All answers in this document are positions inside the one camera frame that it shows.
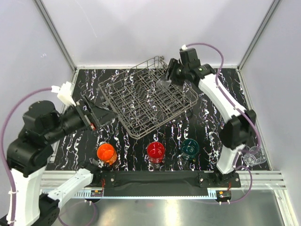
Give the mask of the clear plastic cup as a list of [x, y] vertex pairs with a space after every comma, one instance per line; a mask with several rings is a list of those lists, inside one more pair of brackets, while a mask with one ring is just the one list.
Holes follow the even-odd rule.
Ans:
[[156, 82], [156, 88], [158, 90], [167, 90], [169, 88], [169, 86], [171, 85], [172, 81], [171, 80], [162, 80], [159, 79]]

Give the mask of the orange plastic cup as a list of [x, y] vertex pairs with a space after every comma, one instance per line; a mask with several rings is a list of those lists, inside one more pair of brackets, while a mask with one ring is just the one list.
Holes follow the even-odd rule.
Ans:
[[105, 143], [98, 147], [97, 157], [104, 163], [113, 165], [117, 160], [117, 152], [111, 144]]

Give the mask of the dark green mug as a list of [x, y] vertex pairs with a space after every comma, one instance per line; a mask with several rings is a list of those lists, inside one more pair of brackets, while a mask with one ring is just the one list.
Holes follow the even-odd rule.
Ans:
[[181, 145], [181, 157], [184, 160], [193, 160], [199, 153], [199, 144], [194, 139], [186, 139]]

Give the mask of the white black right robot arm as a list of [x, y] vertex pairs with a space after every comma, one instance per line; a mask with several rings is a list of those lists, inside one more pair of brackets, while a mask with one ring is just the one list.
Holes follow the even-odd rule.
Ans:
[[162, 79], [179, 86], [190, 81], [209, 97], [221, 114], [224, 120], [219, 133], [222, 150], [212, 178], [215, 185], [224, 187], [236, 171], [239, 152], [252, 135], [256, 113], [245, 109], [233, 98], [220, 83], [218, 73], [209, 64], [201, 65], [199, 60], [184, 65], [172, 58]]

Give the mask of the red mug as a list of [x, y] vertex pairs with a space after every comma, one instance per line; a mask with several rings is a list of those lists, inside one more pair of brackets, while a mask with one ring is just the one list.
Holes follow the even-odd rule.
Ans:
[[147, 155], [152, 163], [161, 163], [165, 157], [165, 147], [160, 142], [152, 142], [147, 147]]

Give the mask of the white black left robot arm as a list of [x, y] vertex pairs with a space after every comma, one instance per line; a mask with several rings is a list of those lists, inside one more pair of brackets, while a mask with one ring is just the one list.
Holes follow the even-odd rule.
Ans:
[[1, 225], [49, 226], [80, 189], [98, 186], [103, 180], [101, 169], [85, 162], [58, 188], [47, 194], [40, 192], [42, 175], [54, 151], [52, 145], [77, 131], [96, 131], [116, 116], [87, 97], [64, 113], [48, 100], [33, 103], [23, 114], [24, 126], [18, 138], [7, 150], [8, 171], [14, 183], [9, 192], [9, 211], [1, 218]]

